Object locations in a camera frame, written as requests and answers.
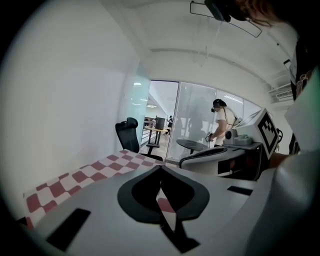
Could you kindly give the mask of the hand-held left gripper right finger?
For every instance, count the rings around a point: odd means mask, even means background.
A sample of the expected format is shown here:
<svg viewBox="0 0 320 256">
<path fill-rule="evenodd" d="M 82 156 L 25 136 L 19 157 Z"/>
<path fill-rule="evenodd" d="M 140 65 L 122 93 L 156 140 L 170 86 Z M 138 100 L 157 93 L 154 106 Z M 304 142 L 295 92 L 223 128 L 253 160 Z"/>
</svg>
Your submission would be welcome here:
<svg viewBox="0 0 320 256">
<path fill-rule="evenodd" d="M 256 185 L 254 181 L 200 174 L 175 166 L 168 166 L 168 169 L 202 184 L 209 194 L 208 203 L 199 217 L 178 220 L 172 196 L 177 196 L 181 202 L 187 194 L 185 188 L 173 184 L 169 190 L 161 191 L 161 229 L 180 255 L 186 255 L 208 242 L 236 215 Z"/>
</svg>

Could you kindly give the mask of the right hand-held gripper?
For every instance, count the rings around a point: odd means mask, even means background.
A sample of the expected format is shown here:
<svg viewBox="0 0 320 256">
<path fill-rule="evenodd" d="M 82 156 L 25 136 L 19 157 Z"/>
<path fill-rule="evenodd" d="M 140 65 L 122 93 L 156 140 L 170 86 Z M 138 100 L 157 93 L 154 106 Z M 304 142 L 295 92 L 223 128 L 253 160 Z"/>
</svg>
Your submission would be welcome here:
<svg viewBox="0 0 320 256">
<path fill-rule="evenodd" d="M 256 181 L 268 168 L 279 141 L 279 130 L 263 108 L 226 131 L 223 146 L 184 157 L 179 167 L 199 174 Z"/>
</svg>

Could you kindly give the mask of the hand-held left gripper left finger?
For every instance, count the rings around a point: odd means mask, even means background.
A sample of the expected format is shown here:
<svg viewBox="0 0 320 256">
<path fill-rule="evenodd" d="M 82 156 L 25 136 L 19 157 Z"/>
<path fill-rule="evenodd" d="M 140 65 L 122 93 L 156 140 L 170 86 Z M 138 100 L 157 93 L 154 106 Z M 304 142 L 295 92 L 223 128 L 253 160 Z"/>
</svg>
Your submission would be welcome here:
<svg viewBox="0 0 320 256">
<path fill-rule="evenodd" d="M 71 256 L 170 256 L 190 249 L 182 222 L 171 229 L 156 200 L 172 171 L 158 165 L 94 182 L 36 226 Z"/>
</svg>

